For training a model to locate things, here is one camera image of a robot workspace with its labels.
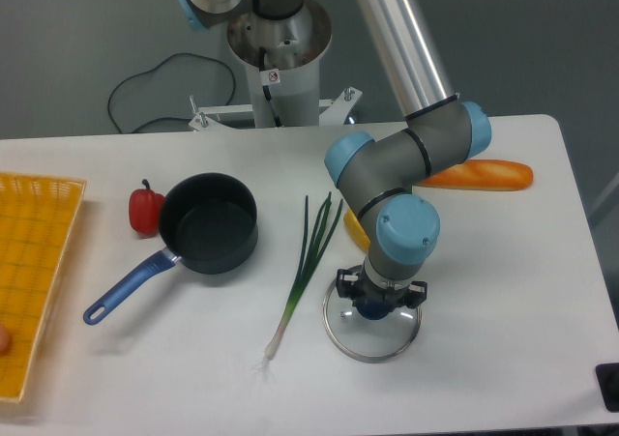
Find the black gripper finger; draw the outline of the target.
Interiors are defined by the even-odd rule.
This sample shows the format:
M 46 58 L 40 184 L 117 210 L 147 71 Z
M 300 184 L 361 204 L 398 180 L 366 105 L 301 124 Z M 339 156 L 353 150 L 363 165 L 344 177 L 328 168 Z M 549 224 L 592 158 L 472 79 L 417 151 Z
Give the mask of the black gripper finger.
M 418 308 L 427 299 L 427 283 L 412 281 L 402 297 L 402 303 L 408 308 Z
M 357 299 L 360 296 L 357 282 L 359 280 L 360 269 L 338 269 L 336 276 L 336 290 L 342 299 Z

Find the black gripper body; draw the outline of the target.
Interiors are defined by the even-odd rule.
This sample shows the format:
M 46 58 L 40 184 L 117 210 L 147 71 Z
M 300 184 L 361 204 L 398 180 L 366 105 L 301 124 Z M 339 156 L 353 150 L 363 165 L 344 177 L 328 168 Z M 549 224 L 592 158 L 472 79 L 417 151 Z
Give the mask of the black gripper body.
M 359 313 L 392 313 L 398 308 L 415 308 L 415 297 L 408 289 L 382 288 L 372 282 L 361 269 L 354 283 L 354 306 Z

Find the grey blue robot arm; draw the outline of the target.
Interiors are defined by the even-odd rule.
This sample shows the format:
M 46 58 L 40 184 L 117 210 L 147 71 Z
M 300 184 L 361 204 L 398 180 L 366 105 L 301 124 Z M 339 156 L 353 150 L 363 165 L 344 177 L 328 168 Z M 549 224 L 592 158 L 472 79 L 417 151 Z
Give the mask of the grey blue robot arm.
M 332 38 L 330 18 L 313 0 L 178 0 L 198 28 L 227 27 L 245 65 L 259 128 L 310 126 L 321 118 L 318 63 Z M 491 125 L 462 102 L 443 73 L 416 0 L 358 0 L 405 127 L 381 140 L 350 133 L 325 164 L 369 238 L 358 275 L 340 271 L 336 287 L 369 320 L 416 308 L 427 296 L 415 280 L 435 248 L 434 208 L 411 193 L 424 179 L 485 150 Z

